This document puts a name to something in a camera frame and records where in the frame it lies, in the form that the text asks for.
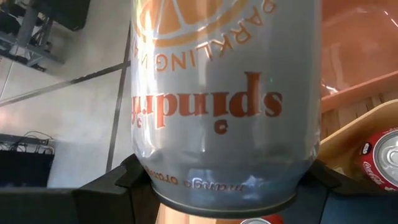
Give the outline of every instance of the black cable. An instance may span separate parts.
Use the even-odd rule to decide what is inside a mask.
[[[43,140],[43,139],[38,138],[37,136],[34,136],[33,134],[26,135],[25,137],[27,137],[27,138],[35,138],[35,139],[38,139],[38,140]],[[23,144],[22,146],[25,147],[25,152],[27,152],[28,145],[27,144]],[[39,150],[37,149],[37,146],[36,146],[36,149],[35,149],[35,151],[33,153],[38,153],[38,152],[39,152]]]
[[[3,142],[0,143],[1,150],[8,150],[7,145],[5,145]]]
[[[39,153],[39,147],[40,147],[40,145],[36,145],[36,149],[33,153]]]
[[[23,150],[23,148],[21,148],[21,146],[18,146],[17,151],[18,151],[18,149],[21,150],[21,152],[25,152],[25,151]]]
[[[51,155],[54,155],[54,150],[51,147],[45,148],[43,154],[45,154],[45,152],[47,152],[47,150],[49,150],[51,152]]]
[[[24,140],[25,135],[24,135],[23,137],[21,137],[18,141],[16,141],[16,142],[14,142],[13,144],[11,144],[10,147],[9,147],[9,150],[12,151],[13,148],[15,148],[15,146],[18,146],[19,143],[20,143],[22,140]]]
[[[18,145],[19,145],[19,143],[14,143],[14,144],[9,145],[8,151],[17,151]]]
[[[43,133],[43,132],[40,132],[40,131],[28,131],[28,132],[24,135],[24,137],[27,137],[27,135],[30,134],[30,133],[42,134],[42,135],[44,135],[44,136],[49,137],[50,139],[53,139],[53,137],[51,137],[51,136],[49,136],[48,134],[45,134],[45,133]]]

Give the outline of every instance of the black holder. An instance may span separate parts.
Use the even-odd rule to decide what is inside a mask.
[[[313,221],[299,223],[321,223],[326,201],[331,194],[345,197],[397,195],[372,185],[363,186],[315,161],[298,187],[298,200],[305,197],[301,201],[312,204],[312,208],[307,210],[315,215],[311,215]],[[154,224],[160,205],[150,185],[150,178],[135,155],[79,189],[2,189],[0,202],[0,223],[13,224]],[[304,206],[296,203],[281,212],[285,222],[297,221],[293,213],[305,216],[305,212],[291,212]]]

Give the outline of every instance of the red soda can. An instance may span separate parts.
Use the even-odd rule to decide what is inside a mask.
[[[371,136],[361,151],[366,175],[384,190],[398,190],[398,128]]]
[[[241,224],[283,224],[283,219],[280,215],[269,215],[262,218],[250,218]]]

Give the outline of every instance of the orange slice graphic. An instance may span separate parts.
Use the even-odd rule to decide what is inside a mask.
[[[156,47],[183,45],[223,27],[238,16],[249,1],[140,0],[142,7],[133,9],[139,10],[133,26],[144,42],[152,42]]]

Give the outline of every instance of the silver aluminum can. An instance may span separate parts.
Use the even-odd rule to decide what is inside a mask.
[[[132,142],[161,202],[274,213],[318,152],[320,1],[133,0]]]
[[[263,220],[262,218],[250,218],[241,222],[241,224],[273,224],[267,220]]]

